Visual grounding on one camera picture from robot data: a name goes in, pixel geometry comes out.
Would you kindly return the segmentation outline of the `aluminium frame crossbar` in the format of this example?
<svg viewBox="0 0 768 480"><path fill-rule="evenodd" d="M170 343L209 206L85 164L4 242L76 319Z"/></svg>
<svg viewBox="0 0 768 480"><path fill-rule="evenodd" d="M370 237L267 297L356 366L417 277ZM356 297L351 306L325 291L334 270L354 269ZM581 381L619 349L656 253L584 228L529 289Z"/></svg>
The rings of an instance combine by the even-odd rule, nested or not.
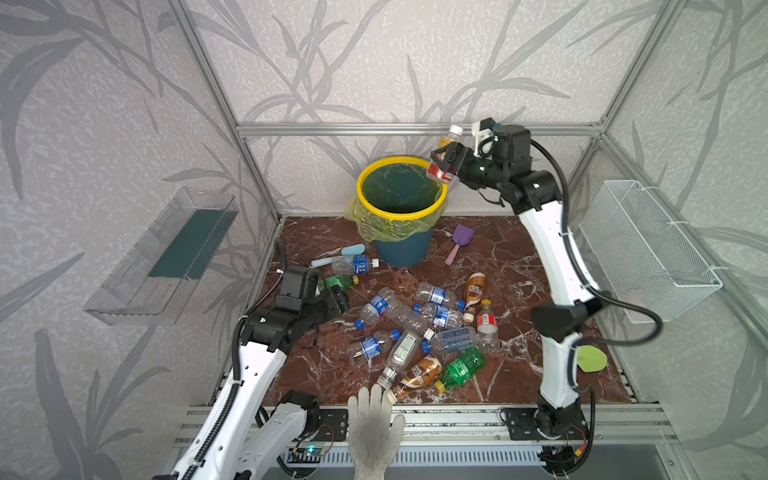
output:
<svg viewBox="0 0 768 480"><path fill-rule="evenodd" d="M241 137L292 136L438 136L447 133L450 123L242 123L236 126ZM528 123L533 136L594 137L603 127L597 123Z"/></svg>

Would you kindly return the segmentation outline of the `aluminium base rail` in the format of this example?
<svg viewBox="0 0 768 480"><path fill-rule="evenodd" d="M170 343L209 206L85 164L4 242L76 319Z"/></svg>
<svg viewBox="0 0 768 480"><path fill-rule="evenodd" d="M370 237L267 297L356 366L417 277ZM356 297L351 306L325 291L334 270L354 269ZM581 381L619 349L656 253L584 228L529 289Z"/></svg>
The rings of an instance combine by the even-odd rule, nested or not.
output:
<svg viewBox="0 0 768 480"><path fill-rule="evenodd" d="M403 443L416 445L553 445L582 438L573 430L556 440L525 428L511 438L499 404L403 404L393 408L406 420ZM675 444L679 441L659 404L597 404L594 440L600 444Z"/></svg>

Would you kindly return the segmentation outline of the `clear plastic shelf tray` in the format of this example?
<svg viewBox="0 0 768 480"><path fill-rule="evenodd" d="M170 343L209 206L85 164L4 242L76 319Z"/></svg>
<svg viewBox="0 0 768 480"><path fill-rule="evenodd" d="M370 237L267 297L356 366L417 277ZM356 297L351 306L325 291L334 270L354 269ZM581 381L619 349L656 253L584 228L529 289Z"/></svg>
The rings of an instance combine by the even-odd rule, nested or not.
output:
<svg viewBox="0 0 768 480"><path fill-rule="evenodd" d="M175 324L238 213L232 194L180 188L84 311L109 326Z"/></svg>

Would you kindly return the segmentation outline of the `small clear bottle blue label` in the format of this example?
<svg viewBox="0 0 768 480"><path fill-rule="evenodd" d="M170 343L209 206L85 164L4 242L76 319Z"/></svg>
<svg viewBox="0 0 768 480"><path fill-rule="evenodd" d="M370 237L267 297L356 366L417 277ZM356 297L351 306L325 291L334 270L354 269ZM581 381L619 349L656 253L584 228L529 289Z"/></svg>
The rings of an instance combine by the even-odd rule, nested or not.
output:
<svg viewBox="0 0 768 480"><path fill-rule="evenodd" d="M421 282L416 289L414 299L419 304L433 303L449 309L463 311L465 301L461 300L453 291L434 286L428 282Z"/></svg>

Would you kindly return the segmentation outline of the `crushed clear bottle blue label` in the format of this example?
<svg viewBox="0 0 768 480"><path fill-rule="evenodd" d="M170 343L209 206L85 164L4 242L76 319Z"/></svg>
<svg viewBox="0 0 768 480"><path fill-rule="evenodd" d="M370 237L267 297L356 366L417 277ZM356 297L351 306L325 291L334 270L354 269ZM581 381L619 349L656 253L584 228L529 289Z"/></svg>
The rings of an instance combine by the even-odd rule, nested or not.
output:
<svg viewBox="0 0 768 480"><path fill-rule="evenodd" d="M437 329L455 329L464 325L460 311L435 303L415 304L413 311Z"/></svg>

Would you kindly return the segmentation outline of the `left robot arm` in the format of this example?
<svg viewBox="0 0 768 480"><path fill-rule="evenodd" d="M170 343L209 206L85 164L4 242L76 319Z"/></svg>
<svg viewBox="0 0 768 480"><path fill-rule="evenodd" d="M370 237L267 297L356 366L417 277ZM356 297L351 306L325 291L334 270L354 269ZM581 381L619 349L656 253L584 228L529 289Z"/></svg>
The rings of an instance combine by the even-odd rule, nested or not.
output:
<svg viewBox="0 0 768 480"><path fill-rule="evenodd" d="M255 433L252 424L293 345L308 331L349 310L348 295L331 287L292 309L259 310L239 321L232 368L186 453L160 479L260 479L289 444L321 429L317 397L287 394Z"/></svg>

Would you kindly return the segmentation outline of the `clear bottle red label yellow cap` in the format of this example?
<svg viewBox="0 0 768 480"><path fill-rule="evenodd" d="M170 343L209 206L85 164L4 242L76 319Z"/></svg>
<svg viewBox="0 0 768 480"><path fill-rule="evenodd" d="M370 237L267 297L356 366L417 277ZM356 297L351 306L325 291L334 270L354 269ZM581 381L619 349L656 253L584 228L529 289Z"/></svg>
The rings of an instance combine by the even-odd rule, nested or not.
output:
<svg viewBox="0 0 768 480"><path fill-rule="evenodd" d="M497 351L500 349L499 328L496 316L492 310L492 302L483 299L476 316L476 330L479 345L485 351Z"/></svg>

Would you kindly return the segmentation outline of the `yellow plastic bin liner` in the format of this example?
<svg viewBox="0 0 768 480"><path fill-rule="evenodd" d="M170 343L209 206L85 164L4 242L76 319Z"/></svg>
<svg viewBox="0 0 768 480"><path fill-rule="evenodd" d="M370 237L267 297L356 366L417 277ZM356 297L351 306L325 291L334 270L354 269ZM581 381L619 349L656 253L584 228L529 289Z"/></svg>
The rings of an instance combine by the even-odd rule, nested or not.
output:
<svg viewBox="0 0 768 480"><path fill-rule="evenodd" d="M447 202L438 202L415 213L385 213L369 210L357 197L344 210L344 218L354 222L367 242L399 242L433 228L444 213Z"/></svg>

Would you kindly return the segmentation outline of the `green soda bottle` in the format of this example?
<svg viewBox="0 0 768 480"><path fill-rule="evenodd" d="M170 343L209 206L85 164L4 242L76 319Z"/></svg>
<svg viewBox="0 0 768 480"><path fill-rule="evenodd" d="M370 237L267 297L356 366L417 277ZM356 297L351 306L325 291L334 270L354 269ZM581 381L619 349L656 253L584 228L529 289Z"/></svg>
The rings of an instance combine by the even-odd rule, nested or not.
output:
<svg viewBox="0 0 768 480"><path fill-rule="evenodd" d="M470 347L444 369L440 379L435 382L435 389L439 394L444 394L448 390L462 387L486 364L483 351L477 346Z"/></svg>

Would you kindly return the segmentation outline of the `clear ribbed bottle white cap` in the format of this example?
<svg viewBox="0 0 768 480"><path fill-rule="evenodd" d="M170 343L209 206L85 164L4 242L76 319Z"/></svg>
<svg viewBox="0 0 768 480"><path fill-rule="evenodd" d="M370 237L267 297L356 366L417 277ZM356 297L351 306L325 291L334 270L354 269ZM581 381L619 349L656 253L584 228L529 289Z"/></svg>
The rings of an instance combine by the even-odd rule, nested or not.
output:
<svg viewBox="0 0 768 480"><path fill-rule="evenodd" d="M420 335L427 341L434 337L434 330L421 315L396 298L387 299L386 302L388 304L386 316L390 320L404 329Z"/></svg>

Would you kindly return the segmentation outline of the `brown drink bottle white cap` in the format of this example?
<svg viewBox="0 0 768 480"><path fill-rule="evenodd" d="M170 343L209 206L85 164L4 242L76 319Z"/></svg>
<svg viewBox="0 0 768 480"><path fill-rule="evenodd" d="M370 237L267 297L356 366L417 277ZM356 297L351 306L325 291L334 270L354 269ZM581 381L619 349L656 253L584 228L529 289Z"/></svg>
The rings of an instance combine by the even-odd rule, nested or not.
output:
<svg viewBox="0 0 768 480"><path fill-rule="evenodd" d="M471 324L480 309L486 287L486 275L481 272L471 274L465 287L465 306L463 309L463 322Z"/></svg>

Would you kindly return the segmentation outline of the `square clear bottle green label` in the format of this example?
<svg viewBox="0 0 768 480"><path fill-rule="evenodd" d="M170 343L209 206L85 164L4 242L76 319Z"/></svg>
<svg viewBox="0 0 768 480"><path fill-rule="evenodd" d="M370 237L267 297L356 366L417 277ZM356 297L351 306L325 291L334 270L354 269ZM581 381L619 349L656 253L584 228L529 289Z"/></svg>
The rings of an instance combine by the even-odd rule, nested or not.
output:
<svg viewBox="0 0 768 480"><path fill-rule="evenodd" d="M406 330L392 348L386 365L377 379L377 384L383 389L391 389L400 375L410 365L411 360L421 348L421 336Z"/></svg>

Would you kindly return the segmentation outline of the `purple toy shovel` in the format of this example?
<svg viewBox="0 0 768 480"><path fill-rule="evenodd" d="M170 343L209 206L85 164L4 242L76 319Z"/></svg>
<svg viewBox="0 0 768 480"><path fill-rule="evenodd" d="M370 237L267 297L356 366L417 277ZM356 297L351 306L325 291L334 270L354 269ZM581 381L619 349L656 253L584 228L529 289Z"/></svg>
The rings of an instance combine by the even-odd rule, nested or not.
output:
<svg viewBox="0 0 768 480"><path fill-rule="evenodd" d="M454 246L449 254L446 256L444 263L451 266L461 247L464 247L470 243L474 235L474 230L462 224L458 224L453 232L452 241Z"/></svg>

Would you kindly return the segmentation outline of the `green bottle yellow cap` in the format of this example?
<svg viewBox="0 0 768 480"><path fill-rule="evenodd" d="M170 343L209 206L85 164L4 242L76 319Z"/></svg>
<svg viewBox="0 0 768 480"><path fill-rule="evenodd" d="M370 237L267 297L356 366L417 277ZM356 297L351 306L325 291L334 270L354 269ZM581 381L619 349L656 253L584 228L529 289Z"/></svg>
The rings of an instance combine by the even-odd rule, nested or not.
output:
<svg viewBox="0 0 768 480"><path fill-rule="evenodd" d="M358 284L359 277L356 275L334 275L324 278L318 283L317 293L320 294L333 286L338 286L342 291L348 292Z"/></svg>

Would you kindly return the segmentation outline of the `green circuit board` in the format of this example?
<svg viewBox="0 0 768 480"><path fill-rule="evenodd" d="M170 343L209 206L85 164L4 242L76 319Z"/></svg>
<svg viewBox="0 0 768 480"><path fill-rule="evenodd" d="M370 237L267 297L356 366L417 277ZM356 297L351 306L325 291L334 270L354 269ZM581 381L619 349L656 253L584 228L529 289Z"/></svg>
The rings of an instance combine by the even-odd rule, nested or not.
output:
<svg viewBox="0 0 768 480"><path fill-rule="evenodd" d="M285 454L285 462L295 464L318 464L325 459L331 449L332 446L330 443L291 447Z"/></svg>

